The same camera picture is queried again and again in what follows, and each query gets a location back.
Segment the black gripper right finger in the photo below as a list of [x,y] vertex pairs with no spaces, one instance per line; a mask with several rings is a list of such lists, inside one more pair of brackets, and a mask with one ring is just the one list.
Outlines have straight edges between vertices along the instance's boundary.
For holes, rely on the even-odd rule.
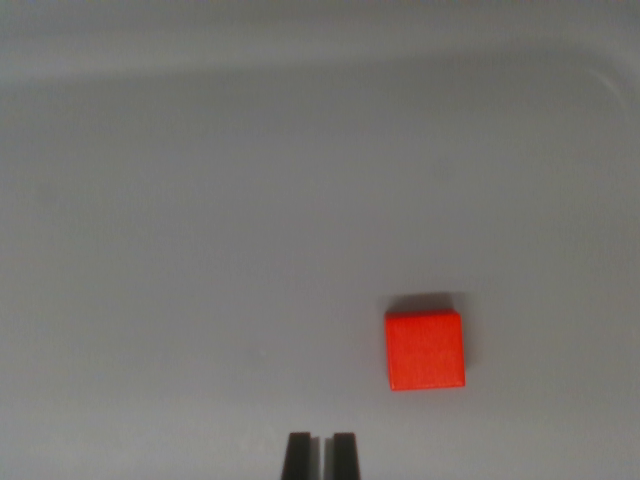
[[339,432],[325,440],[324,479],[361,479],[357,439],[354,433]]

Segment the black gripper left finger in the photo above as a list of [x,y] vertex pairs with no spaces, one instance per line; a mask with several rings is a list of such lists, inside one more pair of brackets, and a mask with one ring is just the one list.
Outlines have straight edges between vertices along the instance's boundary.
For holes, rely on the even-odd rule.
[[320,444],[319,438],[310,432],[289,434],[281,480],[319,480]]

